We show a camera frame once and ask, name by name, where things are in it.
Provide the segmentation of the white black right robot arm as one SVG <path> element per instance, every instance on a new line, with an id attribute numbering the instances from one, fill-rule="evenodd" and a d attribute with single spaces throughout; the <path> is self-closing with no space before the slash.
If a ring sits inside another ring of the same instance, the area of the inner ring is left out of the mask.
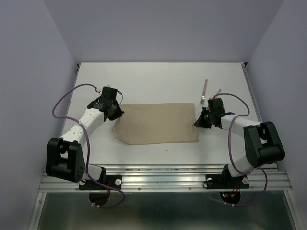
<path id="1" fill-rule="evenodd" d="M 285 151 L 273 122 L 254 122 L 224 109 L 216 111 L 204 107 L 194 126 L 209 129 L 212 126 L 228 131 L 228 151 L 231 163 L 226 165 L 227 172 L 221 174 L 221 183 L 231 187 L 238 177 L 247 175 L 265 164 L 282 161 Z M 245 152 L 233 160 L 231 152 L 231 134 L 237 134 L 244 140 Z"/>

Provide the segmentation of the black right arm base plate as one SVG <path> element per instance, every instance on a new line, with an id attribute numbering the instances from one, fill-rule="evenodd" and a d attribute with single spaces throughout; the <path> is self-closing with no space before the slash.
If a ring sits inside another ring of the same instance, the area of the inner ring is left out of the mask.
<path id="1" fill-rule="evenodd" d="M 207 189 L 248 189 L 250 188 L 249 183 L 243 183 L 243 180 L 247 179 L 247 176 L 240 177 L 226 177 L 222 174 L 207 174 L 205 175 L 205 181 L 203 182 L 203 187 Z"/>

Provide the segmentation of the beige cloth napkin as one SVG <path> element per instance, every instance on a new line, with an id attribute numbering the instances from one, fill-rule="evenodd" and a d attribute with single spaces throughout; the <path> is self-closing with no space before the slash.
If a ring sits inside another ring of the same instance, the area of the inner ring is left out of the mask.
<path id="1" fill-rule="evenodd" d="M 124 104 L 113 125 L 115 137 L 129 145 L 198 142 L 194 103 Z"/>

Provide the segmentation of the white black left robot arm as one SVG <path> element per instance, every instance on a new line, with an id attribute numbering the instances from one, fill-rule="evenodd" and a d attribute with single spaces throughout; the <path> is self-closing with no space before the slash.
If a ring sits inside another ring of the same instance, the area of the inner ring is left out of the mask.
<path id="1" fill-rule="evenodd" d="M 76 124 L 59 138 L 47 144 L 46 173 L 71 182 L 87 178 L 83 146 L 106 120 L 120 118 L 124 112 L 115 99 L 96 99 L 87 106 Z"/>

